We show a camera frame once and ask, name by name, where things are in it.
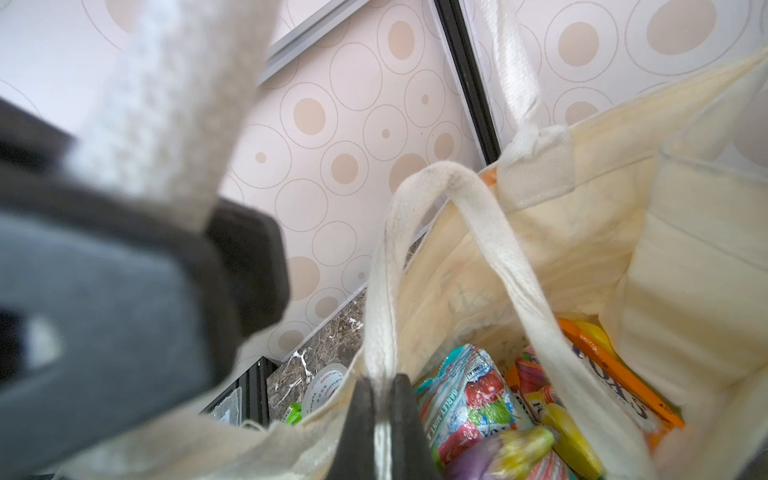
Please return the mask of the purple toy eggplant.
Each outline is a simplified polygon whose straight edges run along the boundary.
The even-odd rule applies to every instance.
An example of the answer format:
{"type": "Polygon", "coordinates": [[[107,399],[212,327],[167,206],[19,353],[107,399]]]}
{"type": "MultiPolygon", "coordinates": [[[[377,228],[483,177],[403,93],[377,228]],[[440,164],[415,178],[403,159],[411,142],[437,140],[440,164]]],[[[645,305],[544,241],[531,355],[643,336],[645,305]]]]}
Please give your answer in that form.
{"type": "Polygon", "coordinates": [[[553,450],[559,434],[550,427],[505,430],[485,438],[449,463],[444,479],[526,479],[553,450]]]}

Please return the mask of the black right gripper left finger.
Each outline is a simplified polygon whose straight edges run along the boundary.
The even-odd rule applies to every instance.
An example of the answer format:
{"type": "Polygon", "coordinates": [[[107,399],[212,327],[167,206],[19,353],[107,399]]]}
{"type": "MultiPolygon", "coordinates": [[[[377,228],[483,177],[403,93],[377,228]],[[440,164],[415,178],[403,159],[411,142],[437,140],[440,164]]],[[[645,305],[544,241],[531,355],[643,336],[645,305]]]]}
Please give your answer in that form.
{"type": "Polygon", "coordinates": [[[368,378],[354,386],[342,434],[327,480],[370,480],[375,478],[374,393],[368,378]]]}

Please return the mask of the cream canvas grocery bag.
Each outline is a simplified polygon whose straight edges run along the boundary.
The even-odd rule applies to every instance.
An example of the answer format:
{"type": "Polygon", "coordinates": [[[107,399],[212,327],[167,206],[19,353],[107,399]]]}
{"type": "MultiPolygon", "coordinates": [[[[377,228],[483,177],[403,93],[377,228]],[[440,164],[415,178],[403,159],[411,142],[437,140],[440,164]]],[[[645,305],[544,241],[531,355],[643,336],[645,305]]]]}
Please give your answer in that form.
{"type": "Polygon", "coordinates": [[[530,343],[609,479],[735,479],[767,440],[767,181],[717,163],[767,80],[767,53],[571,127],[534,124],[540,88],[515,10],[478,4],[519,130],[481,173],[440,162],[393,196],[364,341],[295,426],[177,410],[70,458],[74,479],[322,479],[356,381],[388,392],[477,334],[530,343]]]}

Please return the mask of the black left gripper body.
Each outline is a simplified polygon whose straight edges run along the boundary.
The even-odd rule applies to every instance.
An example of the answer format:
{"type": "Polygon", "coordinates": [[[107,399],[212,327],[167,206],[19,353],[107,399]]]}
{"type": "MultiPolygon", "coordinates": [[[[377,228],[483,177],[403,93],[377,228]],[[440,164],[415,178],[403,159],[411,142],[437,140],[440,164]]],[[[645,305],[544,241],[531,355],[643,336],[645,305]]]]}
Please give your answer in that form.
{"type": "Polygon", "coordinates": [[[1,475],[20,479],[198,396],[290,300],[270,216],[191,233],[62,180],[68,134],[1,106],[1,475]]]}

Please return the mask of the teal mint candy bag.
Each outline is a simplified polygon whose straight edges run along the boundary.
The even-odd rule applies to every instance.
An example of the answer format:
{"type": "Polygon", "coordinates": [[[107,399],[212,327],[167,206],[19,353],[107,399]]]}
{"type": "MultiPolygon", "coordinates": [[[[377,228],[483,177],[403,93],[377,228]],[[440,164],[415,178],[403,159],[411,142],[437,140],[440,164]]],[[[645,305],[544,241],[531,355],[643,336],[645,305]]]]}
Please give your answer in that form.
{"type": "MultiPolygon", "coordinates": [[[[437,373],[415,388],[419,416],[430,453],[445,467],[479,441],[505,430],[537,426],[483,349],[453,349],[437,373]]],[[[550,451],[526,479],[573,479],[566,463],[550,451]]]]}

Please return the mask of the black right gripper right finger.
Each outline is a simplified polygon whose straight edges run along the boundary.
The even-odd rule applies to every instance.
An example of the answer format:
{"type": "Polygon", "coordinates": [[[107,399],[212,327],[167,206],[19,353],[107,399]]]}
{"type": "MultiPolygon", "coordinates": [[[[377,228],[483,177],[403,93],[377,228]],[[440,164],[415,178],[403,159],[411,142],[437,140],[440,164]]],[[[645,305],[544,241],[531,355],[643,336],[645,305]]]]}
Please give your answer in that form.
{"type": "Polygon", "coordinates": [[[398,374],[391,384],[388,414],[391,424],[389,438],[392,478],[440,479],[441,475],[431,457],[413,389],[405,374],[398,374]]]}

